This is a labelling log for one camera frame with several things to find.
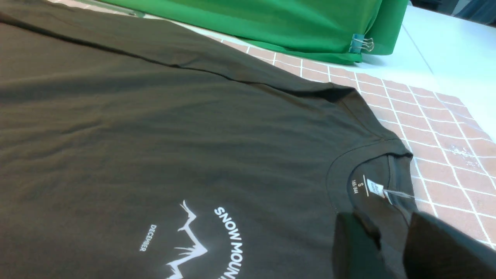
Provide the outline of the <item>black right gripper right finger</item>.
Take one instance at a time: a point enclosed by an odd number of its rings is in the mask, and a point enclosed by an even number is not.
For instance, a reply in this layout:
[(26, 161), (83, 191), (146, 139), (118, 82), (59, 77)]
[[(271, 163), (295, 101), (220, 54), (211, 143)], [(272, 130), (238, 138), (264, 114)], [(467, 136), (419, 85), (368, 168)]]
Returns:
[(494, 279), (496, 254), (446, 222), (412, 214), (403, 253), (408, 279)]

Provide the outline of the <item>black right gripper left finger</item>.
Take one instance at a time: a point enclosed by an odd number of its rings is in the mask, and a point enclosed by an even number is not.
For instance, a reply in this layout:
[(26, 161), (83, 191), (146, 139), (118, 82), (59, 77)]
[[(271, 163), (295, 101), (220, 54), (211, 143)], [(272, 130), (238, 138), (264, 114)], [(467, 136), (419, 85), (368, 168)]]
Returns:
[(335, 279), (386, 279), (378, 227), (362, 212), (340, 212), (332, 247)]

